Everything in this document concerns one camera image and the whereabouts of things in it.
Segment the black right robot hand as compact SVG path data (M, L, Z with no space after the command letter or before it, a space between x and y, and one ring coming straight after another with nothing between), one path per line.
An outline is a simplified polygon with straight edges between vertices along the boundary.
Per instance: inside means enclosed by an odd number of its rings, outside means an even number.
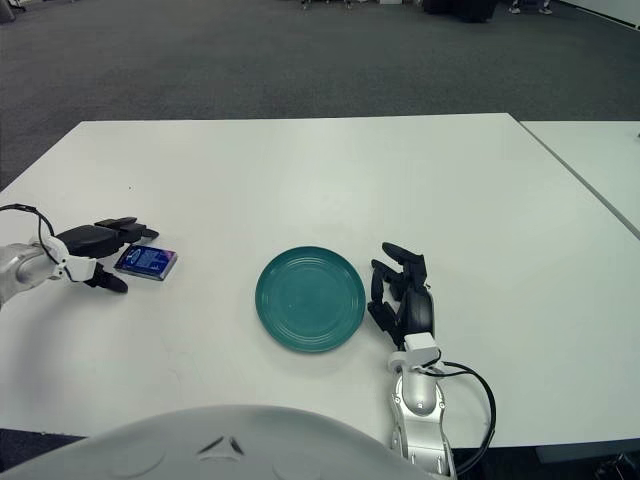
M379 260L371 261L373 276L367 309L396 347L389 357L388 369L397 372L429 368L441 359L441 350L434 339L434 303L426 283L424 256L390 242L384 242L382 250L402 267L397 272Z

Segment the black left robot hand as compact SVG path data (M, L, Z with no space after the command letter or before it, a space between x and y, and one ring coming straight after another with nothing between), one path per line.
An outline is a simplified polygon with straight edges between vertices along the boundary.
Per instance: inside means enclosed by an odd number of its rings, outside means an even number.
M123 217L81 225L57 235L47 235L40 241L55 265L55 276L125 294L128 285L105 271L99 260L117 253L125 244L158 236L157 231L138 223L135 217Z

